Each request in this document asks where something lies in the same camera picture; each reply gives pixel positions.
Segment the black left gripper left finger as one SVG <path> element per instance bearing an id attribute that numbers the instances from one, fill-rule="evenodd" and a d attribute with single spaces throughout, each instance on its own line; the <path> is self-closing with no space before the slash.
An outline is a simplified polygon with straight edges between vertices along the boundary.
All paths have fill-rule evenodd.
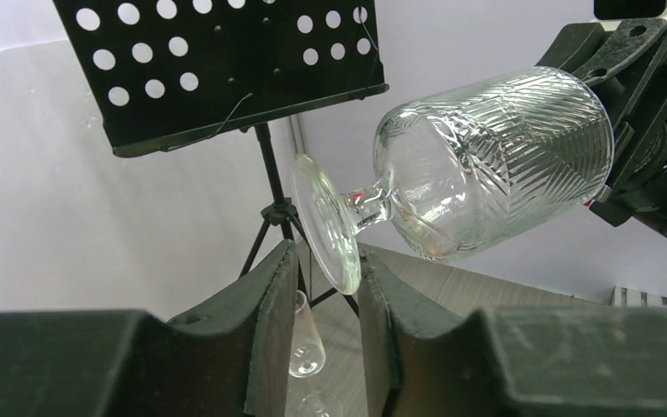
<path id="1" fill-rule="evenodd" d="M 284 241 L 170 321 L 0 313 L 0 416 L 282 416 L 297 274 Z"/>

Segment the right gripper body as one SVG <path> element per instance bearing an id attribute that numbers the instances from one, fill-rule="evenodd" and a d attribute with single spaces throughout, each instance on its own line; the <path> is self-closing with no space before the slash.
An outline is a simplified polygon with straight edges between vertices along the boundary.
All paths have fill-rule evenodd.
<path id="1" fill-rule="evenodd" d="M 615 135 L 608 194 L 589 209 L 614 227 L 635 218 L 667 239 L 667 62 L 643 86 Z"/>

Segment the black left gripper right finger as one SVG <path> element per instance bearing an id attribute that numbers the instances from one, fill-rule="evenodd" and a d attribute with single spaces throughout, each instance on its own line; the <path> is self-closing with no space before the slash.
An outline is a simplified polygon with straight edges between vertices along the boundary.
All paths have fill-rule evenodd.
<path id="1" fill-rule="evenodd" d="M 667 416 L 667 307 L 499 307 L 465 318 L 360 254 L 372 416 Z"/>

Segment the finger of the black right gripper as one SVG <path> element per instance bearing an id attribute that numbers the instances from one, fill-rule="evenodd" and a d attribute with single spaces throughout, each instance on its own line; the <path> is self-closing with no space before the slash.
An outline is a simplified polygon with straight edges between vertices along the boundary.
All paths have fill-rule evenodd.
<path id="1" fill-rule="evenodd" d="M 623 20 L 616 29 L 571 23 L 536 64 L 534 129 L 667 133 L 667 23 Z"/>

